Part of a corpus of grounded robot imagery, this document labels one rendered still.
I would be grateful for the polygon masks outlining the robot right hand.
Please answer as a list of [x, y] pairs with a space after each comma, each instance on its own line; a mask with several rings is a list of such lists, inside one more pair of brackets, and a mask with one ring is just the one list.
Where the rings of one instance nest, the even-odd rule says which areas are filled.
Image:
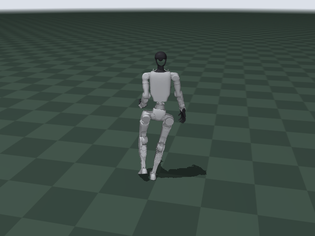
[[[178, 114], [178, 116], [179, 116], [179, 115], [181, 115], [181, 118], [182, 118], [182, 119], [180, 118], [180, 119], [181, 119], [180, 122], [181, 122], [181, 123], [184, 123], [184, 122], [186, 121], [185, 108], [182, 109], [182, 112], [180, 111], [180, 113]], [[179, 119], [179, 120], [180, 120], [180, 119]]]

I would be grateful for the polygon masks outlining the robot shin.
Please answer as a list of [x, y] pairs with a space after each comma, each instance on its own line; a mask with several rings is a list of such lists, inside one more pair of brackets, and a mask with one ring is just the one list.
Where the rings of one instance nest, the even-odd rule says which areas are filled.
[[145, 160], [146, 160], [146, 155], [147, 155], [147, 145], [142, 144], [142, 137], [141, 136], [139, 137], [138, 147], [139, 147], [139, 156], [141, 159], [141, 169], [143, 169], [143, 167], [145, 168]]
[[156, 173], [157, 167], [158, 167], [158, 165], [159, 165], [159, 163], [160, 163], [160, 161], [162, 159], [164, 149], [165, 149], [165, 144], [163, 145], [162, 152], [156, 150], [155, 157], [154, 157], [154, 166], [153, 166], [153, 169], [152, 169], [152, 174], [153, 174], [153, 172], [154, 172], [154, 174]]

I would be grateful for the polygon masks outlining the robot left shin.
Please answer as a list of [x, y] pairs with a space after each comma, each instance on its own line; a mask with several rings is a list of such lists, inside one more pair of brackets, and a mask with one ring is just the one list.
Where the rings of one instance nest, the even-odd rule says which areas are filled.
[[141, 136], [139, 137], [138, 147], [139, 147], [139, 156], [141, 159], [141, 169], [143, 169], [143, 167], [145, 168], [145, 160], [146, 160], [146, 155], [147, 155], [147, 145], [142, 144], [142, 137]]

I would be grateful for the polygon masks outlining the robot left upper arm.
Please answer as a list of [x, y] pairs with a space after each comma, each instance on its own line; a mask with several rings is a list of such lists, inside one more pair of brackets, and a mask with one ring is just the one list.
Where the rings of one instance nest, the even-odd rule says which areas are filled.
[[149, 82], [150, 79], [150, 72], [144, 73], [142, 75], [142, 87], [143, 87], [143, 93], [144, 93], [144, 99], [150, 99], [151, 94], [149, 92]]

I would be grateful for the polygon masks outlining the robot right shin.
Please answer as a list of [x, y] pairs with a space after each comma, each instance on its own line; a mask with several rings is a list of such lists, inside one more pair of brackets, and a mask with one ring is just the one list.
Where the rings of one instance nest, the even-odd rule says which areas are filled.
[[152, 169], [152, 174], [153, 174], [153, 172], [154, 172], [154, 174], [156, 173], [157, 167], [158, 167], [158, 165], [159, 165], [159, 163], [160, 163], [160, 161], [162, 159], [164, 149], [165, 149], [165, 144], [163, 145], [162, 152], [156, 150], [155, 157], [154, 157], [154, 166], [153, 166], [153, 169]]

